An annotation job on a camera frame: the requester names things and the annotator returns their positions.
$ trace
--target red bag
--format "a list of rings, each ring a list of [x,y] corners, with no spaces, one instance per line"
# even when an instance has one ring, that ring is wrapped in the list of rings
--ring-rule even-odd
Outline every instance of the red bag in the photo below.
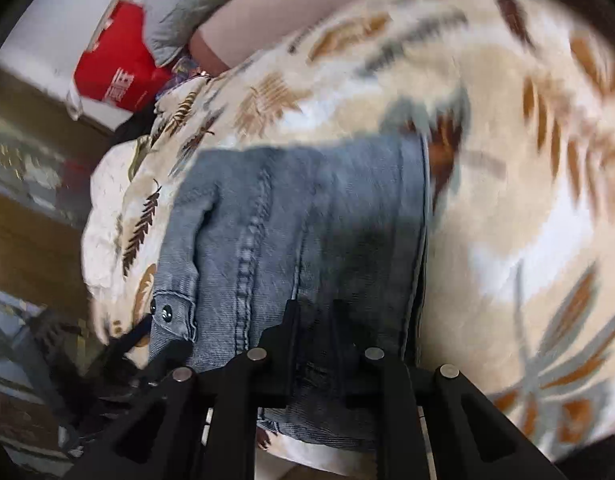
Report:
[[[74,73],[79,94],[131,112],[156,95],[172,73],[155,66],[142,29],[143,9],[119,1],[92,50],[81,54]]]

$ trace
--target white wall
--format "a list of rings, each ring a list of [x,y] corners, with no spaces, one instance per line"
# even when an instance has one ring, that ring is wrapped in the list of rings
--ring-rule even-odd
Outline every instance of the white wall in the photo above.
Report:
[[[64,101],[76,64],[111,0],[34,0],[0,50],[0,68]],[[84,113],[109,128],[125,110],[83,99]]]

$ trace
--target patterned blanket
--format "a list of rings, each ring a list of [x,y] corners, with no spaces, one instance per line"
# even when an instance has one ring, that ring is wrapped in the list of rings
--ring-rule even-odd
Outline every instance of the patterned blanket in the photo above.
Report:
[[[615,433],[615,52],[568,10],[360,0],[157,107],[92,177],[83,272],[102,340],[149,310],[199,150],[397,127],[428,140],[434,183],[421,365],[456,364],[552,459]],[[360,457],[275,446],[359,473]]]

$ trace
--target jeans seam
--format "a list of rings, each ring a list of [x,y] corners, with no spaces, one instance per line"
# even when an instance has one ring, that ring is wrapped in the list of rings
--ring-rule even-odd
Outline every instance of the jeans seam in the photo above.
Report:
[[[252,295],[254,277],[261,243],[265,236],[265,222],[270,215],[272,202],[272,183],[268,166],[265,166],[258,178],[259,193],[254,203],[250,221],[245,229],[245,235],[238,250],[236,273],[236,322],[235,322],[235,352],[241,353],[249,349],[249,332],[252,317]]]

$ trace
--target metal screw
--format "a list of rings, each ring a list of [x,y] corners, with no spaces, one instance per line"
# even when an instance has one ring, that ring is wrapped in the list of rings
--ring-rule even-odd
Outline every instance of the metal screw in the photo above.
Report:
[[[192,370],[190,368],[182,366],[172,372],[172,379],[177,383],[185,383],[192,376]]]
[[[250,361],[261,361],[267,357],[267,351],[265,348],[255,347],[248,350],[248,359]]]
[[[385,357],[385,352],[376,346],[371,346],[365,349],[365,356],[370,361],[381,361]]]
[[[455,379],[459,377],[459,369],[455,365],[443,365],[441,375],[446,379]]]
[[[163,321],[169,323],[172,320],[172,307],[169,305],[163,307],[163,310],[161,311],[161,316],[163,316]]]

